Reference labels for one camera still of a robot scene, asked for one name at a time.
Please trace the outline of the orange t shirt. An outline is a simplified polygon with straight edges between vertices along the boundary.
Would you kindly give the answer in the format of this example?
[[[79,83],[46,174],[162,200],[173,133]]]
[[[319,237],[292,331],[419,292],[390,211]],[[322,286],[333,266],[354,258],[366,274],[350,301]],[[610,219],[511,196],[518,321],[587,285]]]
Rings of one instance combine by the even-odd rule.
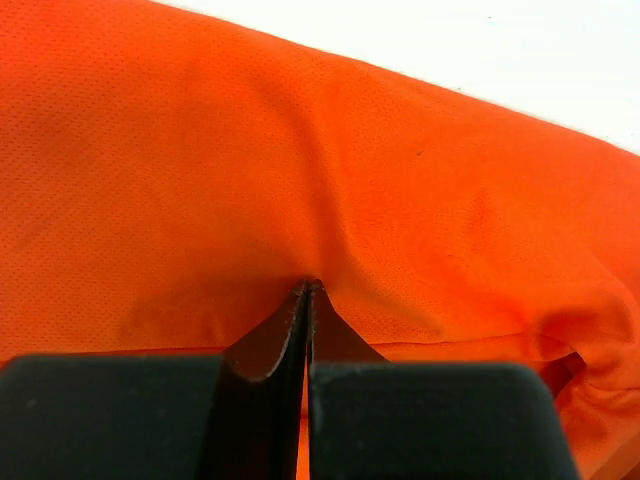
[[[639,158],[148,1],[1,5],[1,357],[222,349],[303,277],[395,361],[523,363],[639,464]]]

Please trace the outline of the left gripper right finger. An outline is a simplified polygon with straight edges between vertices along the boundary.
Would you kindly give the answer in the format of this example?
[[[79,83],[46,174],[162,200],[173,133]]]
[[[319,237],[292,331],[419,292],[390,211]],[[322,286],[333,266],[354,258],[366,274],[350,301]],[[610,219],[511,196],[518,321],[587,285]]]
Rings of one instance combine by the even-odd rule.
[[[547,386],[512,363],[392,363],[334,309],[308,303],[314,479],[538,479],[578,475]]]

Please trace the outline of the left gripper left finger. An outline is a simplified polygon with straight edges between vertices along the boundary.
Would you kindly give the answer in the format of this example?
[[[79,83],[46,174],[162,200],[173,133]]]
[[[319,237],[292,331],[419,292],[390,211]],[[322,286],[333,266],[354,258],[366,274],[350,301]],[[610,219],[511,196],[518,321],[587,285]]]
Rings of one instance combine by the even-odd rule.
[[[219,354],[30,355],[1,372],[5,479],[292,479],[307,287]]]

